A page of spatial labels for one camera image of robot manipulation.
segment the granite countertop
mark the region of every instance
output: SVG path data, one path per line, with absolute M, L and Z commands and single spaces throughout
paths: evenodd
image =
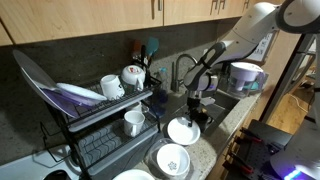
M 186 99 L 177 101 L 175 98 L 170 97 L 168 104 L 181 107 L 186 103 Z M 258 93 L 241 99 L 210 136 L 201 134 L 200 139 L 195 144 L 185 147 L 190 155 L 191 164 L 194 166 L 194 169 L 190 170 L 186 179 L 205 179 L 207 177 L 215 165 L 217 158 L 230 142 L 234 133 L 245 120 L 259 97 L 260 94 Z M 161 119 L 162 128 L 173 119 L 170 115 L 176 109 L 172 107 L 167 108 L 167 115 Z M 140 162 L 135 168 L 150 173 L 150 169 L 144 162 Z

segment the blue light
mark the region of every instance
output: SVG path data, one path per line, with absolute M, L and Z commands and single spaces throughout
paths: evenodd
M 300 173 L 301 172 L 299 170 L 294 170 L 290 174 L 288 174 L 286 177 L 284 177 L 284 180 L 295 179 L 296 177 L 298 177 L 300 175 Z

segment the black dish rack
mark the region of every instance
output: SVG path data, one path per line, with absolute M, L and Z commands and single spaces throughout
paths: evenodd
M 83 177 L 90 179 L 112 166 L 119 157 L 136 148 L 141 142 L 160 132 L 159 117 L 153 113 L 152 101 L 145 100 L 150 99 L 161 82 L 153 77 L 149 82 L 143 91 L 136 91 L 113 101 L 102 101 L 93 108 L 75 105 L 74 109 L 79 115 L 77 118 L 72 118 L 47 104 L 70 146 L 73 161 L 83 172 Z M 102 94 L 98 81 L 81 86 Z M 132 138 L 123 132 L 123 110 L 138 101 L 148 106 L 149 112 L 144 114 L 146 119 L 141 132 Z M 43 125 L 41 128 L 46 149 L 49 151 L 46 134 L 50 134 Z

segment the faucet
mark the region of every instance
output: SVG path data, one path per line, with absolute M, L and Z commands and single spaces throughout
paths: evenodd
M 172 63 L 172 82 L 171 82 L 171 90 L 174 92 L 179 92 L 179 87 L 183 84 L 183 80 L 182 79 L 178 79 L 179 78 L 179 64 L 182 58 L 187 57 L 189 59 L 191 59 L 194 64 L 196 65 L 198 63 L 198 61 L 192 57 L 189 54 L 181 54 L 176 62 L 176 67 L 174 70 L 174 63 Z

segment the white cup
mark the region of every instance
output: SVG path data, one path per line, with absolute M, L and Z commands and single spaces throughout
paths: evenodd
M 141 101 L 136 102 L 132 104 L 131 106 L 126 108 L 126 111 L 139 111 L 142 113 L 147 113 L 149 111 L 149 108 L 147 106 L 144 106 Z
M 136 90 L 143 90 L 145 80 L 145 72 L 139 66 L 130 65 L 125 67 L 121 73 L 121 79 L 124 81 L 126 93 L 130 94 Z
M 108 100 L 119 99 L 125 93 L 119 77 L 114 74 L 104 76 L 100 81 L 100 85 L 103 95 L 107 97 Z
M 145 117 L 142 112 L 128 111 L 124 114 L 124 133 L 135 137 L 141 131 Z

